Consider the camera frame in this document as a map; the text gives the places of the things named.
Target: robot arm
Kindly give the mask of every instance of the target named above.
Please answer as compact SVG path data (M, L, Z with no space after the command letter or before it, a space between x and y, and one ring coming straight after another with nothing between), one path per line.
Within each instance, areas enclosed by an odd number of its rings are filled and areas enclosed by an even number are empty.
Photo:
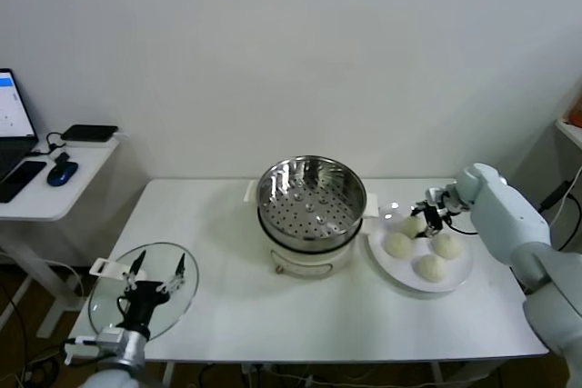
M524 302L527 321L547 347L566 359L568 386L580 386L582 255L555 251L544 218L488 165L473 164L455 184L428 189L413 214L421 212L426 236L438 233L443 221L470 212L487 250L533 291Z

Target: smartphone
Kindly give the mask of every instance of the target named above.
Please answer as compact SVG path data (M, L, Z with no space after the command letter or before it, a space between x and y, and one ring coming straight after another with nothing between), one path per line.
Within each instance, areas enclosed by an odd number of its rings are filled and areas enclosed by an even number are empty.
M87 141L104 143L117 132L117 126L99 124L73 124L61 136L63 141Z
M43 161L24 161L0 183L0 204L7 204L46 167Z

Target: computer mouse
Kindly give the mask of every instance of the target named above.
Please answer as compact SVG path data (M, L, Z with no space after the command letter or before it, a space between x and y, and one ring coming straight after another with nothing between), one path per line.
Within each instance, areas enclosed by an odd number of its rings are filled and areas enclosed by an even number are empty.
M46 182L51 186L64 185L68 182L71 176L75 174L77 168L79 168L79 164L72 163L71 161L56 164L51 168L51 171L48 172Z

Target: glass lid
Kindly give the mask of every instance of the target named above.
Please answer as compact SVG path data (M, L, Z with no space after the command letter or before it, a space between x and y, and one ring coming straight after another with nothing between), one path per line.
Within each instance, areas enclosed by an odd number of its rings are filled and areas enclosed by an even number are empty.
M173 243L145 244L123 254L116 261L131 266L132 262L145 251L145 258L140 272L145 273L147 281L166 282L176 273L176 268L182 255L184 262L184 282L172 293L170 300L156 307L148 326L150 340L160 336L180 320L192 303L198 288L198 265L194 256L184 247ZM114 327L123 321L123 316L117 307L117 298L124 295L125 281L100 277L91 292L89 305L89 320L95 333L105 327ZM126 302L121 301L121 309Z

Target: steamed bun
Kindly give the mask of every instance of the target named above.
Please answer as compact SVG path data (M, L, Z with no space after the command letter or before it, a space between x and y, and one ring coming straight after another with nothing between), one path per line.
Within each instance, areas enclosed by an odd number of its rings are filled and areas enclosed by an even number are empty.
M433 250L446 259L458 258L463 253L463 245L452 235L438 234L432 241Z
M429 282L442 282L447 277L445 261L435 254L425 254L415 265L416 274Z
M414 246L410 238L396 232L386 237L384 250L397 259L410 259L414 253Z
M414 217L405 218L400 224L400 232L408 238L416 238L416 236L425 230L425 220L415 215Z

